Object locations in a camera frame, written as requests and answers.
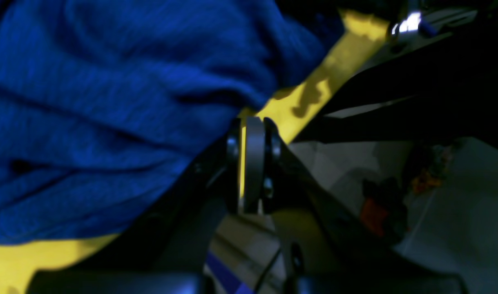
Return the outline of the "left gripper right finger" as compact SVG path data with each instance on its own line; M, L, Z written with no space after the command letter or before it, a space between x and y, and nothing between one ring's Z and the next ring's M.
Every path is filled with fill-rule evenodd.
M269 118L243 128L243 213L271 216L286 267L285 294L464 294L458 275L434 272L383 244L281 139Z

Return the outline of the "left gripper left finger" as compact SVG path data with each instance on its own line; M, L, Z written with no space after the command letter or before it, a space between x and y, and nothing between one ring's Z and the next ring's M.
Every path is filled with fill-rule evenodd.
M28 294L212 294L202 273L224 216L238 210L241 120L142 216L94 255L34 274Z

